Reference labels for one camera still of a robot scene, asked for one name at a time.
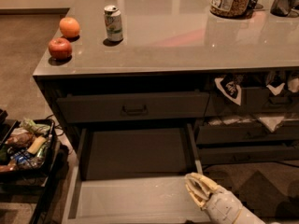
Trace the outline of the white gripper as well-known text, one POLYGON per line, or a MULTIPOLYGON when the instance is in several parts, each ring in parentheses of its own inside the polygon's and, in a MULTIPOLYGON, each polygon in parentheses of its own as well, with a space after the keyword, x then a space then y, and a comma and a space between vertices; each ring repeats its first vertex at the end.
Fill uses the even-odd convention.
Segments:
POLYGON ((185 176, 186 189, 194 202, 206 211, 211 221, 215 224, 235 224, 243 204, 234 194, 223 188, 205 175, 190 173, 185 176), (207 201, 206 194, 213 193, 207 201))

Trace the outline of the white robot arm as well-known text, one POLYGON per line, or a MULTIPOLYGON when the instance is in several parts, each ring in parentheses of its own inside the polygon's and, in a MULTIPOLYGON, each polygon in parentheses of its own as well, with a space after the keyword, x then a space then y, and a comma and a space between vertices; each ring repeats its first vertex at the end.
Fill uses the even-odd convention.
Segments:
POLYGON ((265 224, 231 191, 205 175, 185 175, 185 186, 193 201, 214 224, 265 224))

